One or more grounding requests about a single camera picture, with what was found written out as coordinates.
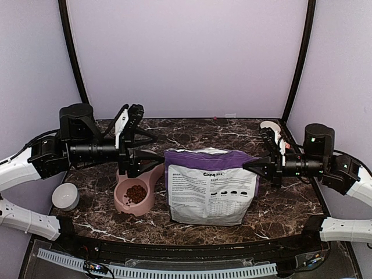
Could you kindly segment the purple white pet food bag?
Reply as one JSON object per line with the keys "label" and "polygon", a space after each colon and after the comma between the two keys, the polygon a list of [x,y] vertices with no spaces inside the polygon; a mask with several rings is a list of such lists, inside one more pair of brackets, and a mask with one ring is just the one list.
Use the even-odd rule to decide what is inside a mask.
{"label": "purple white pet food bag", "polygon": [[244,163],[255,157],[238,150],[204,148],[164,152],[165,185],[171,219],[203,226],[236,226],[259,188]]}

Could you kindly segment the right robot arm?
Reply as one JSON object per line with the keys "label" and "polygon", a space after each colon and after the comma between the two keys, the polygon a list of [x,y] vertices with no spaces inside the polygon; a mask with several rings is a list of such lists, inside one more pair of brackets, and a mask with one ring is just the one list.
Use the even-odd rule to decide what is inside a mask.
{"label": "right robot arm", "polygon": [[[371,206],[371,172],[346,154],[322,158],[303,153],[271,155],[245,162],[242,167],[270,181],[275,187],[281,186],[283,177],[315,177],[326,187]],[[302,235],[296,240],[296,246],[302,252],[309,252],[319,240],[370,244],[371,220],[310,216]]]}

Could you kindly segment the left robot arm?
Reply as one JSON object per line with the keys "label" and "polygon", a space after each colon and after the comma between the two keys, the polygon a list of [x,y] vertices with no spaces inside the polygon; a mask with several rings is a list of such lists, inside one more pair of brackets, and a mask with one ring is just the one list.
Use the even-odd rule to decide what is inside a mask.
{"label": "left robot arm", "polygon": [[[164,162],[164,157],[138,149],[155,141],[155,137],[150,137],[149,140],[121,139],[117,142],[114,138],[93,136],[83,141],[63,142],[57,135],[45,133],[1,162],[1,191],[53,177],[80,163],[90,167],[116,162],[120,174],[135,178]],[[43,215],[17,206],[4,197],[1,198],[1,224],[50,241],[59,238],[60,245],[69,253],[78,253],[82,248],[82,241],[74,235],[74,226],[69,218]]]}

